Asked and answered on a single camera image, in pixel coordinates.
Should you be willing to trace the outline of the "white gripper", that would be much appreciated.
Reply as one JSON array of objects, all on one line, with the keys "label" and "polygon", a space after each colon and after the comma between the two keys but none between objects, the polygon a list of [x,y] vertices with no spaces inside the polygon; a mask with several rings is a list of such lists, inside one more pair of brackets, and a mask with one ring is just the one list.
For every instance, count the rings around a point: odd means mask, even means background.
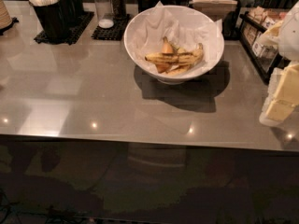
[{"label": "white gripper", "polygon": [[[290,61],[299,60],[299,1],[287,13],[279,29],[278,52]],[[268,94],[271,100],[299,105],[299,64],[275,68],[270,77]]]}]

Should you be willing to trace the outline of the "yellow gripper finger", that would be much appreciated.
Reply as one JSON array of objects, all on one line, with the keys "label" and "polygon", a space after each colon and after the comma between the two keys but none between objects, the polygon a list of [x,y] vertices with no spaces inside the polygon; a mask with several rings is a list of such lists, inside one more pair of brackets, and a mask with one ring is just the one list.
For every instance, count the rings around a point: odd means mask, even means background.
[{"label": "yellow gripper finger", "polygon": [[261,124],[266,126],[278,126],[292,113],[294,109],[295,105],[266,98],[263,103],[259,121]]}]

